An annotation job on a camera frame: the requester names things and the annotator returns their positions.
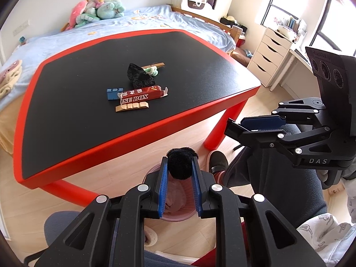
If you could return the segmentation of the black fuzzy pompom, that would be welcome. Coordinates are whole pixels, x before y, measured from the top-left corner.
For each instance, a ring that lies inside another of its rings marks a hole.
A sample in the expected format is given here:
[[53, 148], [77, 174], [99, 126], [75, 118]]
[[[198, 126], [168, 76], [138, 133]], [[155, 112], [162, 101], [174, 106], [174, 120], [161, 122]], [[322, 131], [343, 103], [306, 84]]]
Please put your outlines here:
[[198, 154], [189, 147], [173, 148], [166, 153], [168, 171], [174, 179], [186, 180], [192, 175], [192, 161]]

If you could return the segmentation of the black mesh fabric scrap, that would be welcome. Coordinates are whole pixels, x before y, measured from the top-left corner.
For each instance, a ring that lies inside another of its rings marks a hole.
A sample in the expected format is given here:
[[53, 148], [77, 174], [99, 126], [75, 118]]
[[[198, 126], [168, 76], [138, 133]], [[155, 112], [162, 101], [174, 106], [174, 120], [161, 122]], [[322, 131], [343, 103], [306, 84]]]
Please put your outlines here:
[[156, 82], [143, 68], [131, 63], [127, 70], [127, 76], [134, 89], [155, 86]]

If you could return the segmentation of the pink ribbed trash bin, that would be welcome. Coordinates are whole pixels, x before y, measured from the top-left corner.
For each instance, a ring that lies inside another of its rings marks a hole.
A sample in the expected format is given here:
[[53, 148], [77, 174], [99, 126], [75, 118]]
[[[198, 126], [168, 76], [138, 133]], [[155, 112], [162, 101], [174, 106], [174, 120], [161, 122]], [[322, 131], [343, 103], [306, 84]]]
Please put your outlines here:
[[[153, 192], [156, 187], [159, 187], [157, 178], [161, 168], [164, 168], [162, 176], [164, 180], [164, 201], [160, 199], [159, 194]], [[146, 218], [180, 222], [189, 219], [196, 213], [191, 179], [174, 179], [168, 171], [166, 159], [152, 167], [146, 173], [143, 182], [135, 188], [139, 192], [152, 190], [151, 195], [145, 196], [141, 201], [141, 208]]]

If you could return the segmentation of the white drawer cabinet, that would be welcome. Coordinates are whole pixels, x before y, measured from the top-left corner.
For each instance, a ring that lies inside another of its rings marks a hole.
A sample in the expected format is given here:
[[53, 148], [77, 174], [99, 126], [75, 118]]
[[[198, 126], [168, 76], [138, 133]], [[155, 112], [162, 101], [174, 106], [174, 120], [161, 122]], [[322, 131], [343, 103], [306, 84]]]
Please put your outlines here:
[[271, 28], [266, 28], [247, 69], [260, 80], [264, 87], [269, 87], [274, 82], [291, 47], [292, 41], [286, 36]]

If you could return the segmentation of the wooden clothespin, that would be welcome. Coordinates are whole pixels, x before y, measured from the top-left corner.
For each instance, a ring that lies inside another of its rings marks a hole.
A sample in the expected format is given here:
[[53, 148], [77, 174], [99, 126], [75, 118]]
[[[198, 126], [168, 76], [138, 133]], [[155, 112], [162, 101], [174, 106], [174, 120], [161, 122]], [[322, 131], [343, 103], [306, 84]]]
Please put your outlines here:
[[152, 68], [152, 67], [161, 68], [161, 67], [163, 67], [164, 65], [165, 65], [165, 64], [164, 64], [163, 62], [161, 62], [161, 63], [152, 64], [152, 65], [146, 65], [146, 66], [143, 66], [142, 68], [143, 68], [143, 69]]

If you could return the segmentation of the tan wooden notched block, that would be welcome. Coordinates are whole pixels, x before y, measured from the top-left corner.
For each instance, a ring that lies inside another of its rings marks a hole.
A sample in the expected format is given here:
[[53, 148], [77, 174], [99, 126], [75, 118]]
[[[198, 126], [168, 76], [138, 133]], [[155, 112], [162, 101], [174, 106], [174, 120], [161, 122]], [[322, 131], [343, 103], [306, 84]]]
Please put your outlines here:
[[138, 110], [138, 109], [148, 109], [149, 104], [145, 101], [140, 103], [129, 103], [121, 104], [115, 107], [116, 112], [129, 111], [129, 110]]

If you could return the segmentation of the green white crumpled tissue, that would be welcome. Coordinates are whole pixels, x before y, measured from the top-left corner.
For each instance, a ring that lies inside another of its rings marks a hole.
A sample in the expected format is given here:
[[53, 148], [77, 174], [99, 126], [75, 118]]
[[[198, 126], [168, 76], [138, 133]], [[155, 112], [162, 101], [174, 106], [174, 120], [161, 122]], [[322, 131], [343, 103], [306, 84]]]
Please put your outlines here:
[[150, 66], [148, 68], [144, 68], [144, 71], [151, 77], [155, 77], [158, 75], [158, 67]]

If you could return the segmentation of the white tote bag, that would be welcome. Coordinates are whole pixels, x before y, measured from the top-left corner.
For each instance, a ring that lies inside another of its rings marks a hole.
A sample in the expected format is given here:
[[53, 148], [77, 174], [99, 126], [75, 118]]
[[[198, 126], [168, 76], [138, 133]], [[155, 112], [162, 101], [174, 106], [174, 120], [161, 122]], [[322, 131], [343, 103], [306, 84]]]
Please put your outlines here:
[[182, 0], [180, 8], [187, 12], [196, 13], [199, 15], [210, 14], [213, 11], [209, 3], [197, 2], [194, 0]]

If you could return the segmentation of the red paper carton box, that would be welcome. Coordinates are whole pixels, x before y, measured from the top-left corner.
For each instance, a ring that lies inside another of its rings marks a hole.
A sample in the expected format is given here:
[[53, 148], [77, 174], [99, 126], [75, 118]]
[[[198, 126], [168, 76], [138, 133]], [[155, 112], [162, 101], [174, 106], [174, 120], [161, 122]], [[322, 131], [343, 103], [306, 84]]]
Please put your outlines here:
[[140, 103], [143, 101], [166, 97], [167, 95], [167, 87], [162, 89], [161, 86], [151, 86], [123, 92], [121, 93], [119, 100], [121, 104]]

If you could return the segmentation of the small blue plastic block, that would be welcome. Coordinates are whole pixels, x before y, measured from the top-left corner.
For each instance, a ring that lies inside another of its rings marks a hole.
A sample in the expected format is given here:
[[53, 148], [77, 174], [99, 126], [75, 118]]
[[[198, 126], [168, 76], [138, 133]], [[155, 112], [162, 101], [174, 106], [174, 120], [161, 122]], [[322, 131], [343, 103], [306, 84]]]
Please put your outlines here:
[[124, 89], [122, 87], [107, 89], [107, 99], [109, 101], [118, 100], [123, 91]]

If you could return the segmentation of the red table with black top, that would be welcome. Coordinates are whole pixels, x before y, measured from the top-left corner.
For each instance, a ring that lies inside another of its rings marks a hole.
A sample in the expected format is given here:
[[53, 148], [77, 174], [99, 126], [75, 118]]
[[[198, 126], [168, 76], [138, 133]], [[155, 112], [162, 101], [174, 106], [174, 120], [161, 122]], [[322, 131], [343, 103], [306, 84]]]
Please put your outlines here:
[[142, 30], [62, 51], [35, 71], [20, 108], [13, 167], [18, 183], [79, 206], [94, 193], [66, 178], [203, 121], [224, 139], [259, 80], [211, 43], [184, 30]]

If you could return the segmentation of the bed with blue sheet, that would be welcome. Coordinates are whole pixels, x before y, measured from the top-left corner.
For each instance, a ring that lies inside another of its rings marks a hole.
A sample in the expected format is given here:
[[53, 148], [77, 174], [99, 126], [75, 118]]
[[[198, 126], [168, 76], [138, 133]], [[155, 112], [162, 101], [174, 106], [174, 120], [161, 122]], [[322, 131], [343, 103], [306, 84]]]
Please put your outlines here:
[[13, 154], [14, 132], [20, 104], [32, 76], [44, 60], [98, 38], [155, 29], [179, 29], [191, 32], [226, 53], [231, 53], [236, 48], [236, 42], [228, 31], [192, 16], [175, 12], [169, 5], [129, 10], [122, 18], [101, 20], [57, 34], [33, 37], [25, 45], [14, 50], [2, 67], [6, 70], [16, 61], [22, 62], [19, 79], [12, 90], [1, 98], [1, 148], [8, 154]]

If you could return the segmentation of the folded pink beige towels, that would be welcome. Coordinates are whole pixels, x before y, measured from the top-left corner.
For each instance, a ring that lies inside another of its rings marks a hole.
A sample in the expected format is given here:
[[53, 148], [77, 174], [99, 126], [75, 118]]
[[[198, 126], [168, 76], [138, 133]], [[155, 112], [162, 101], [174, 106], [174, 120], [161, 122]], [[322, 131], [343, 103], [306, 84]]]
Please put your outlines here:
[[7, 96], [22, 74], [22, 60], [16, 60], [1, 72], [0, 98]]

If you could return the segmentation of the green plush toy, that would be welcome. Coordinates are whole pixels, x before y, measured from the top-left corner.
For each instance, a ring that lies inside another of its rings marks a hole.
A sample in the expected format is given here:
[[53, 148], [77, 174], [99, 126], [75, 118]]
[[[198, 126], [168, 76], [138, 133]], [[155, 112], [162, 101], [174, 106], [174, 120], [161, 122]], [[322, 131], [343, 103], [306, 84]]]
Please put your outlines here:
[[76, 26], [79, 28], [100, 20], [122, 18], [124, 8], [119, 0], [87, 0], [88, 4], [84, 12], [76, 18]]

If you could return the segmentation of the pink plush toy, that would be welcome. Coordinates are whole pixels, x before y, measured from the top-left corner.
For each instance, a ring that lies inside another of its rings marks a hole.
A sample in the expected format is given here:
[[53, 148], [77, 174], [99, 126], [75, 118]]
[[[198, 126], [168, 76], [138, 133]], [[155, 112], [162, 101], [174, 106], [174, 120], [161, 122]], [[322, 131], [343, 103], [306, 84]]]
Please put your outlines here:
[[70, 30], [76, 26], [76, 18], [84, 12], [87, 4], [87, 0], [82, 0], [72, 9], [71, 15], [69, 17], [69, 22], [66, 24], [66, 27], [64, 27], [65, 31]]

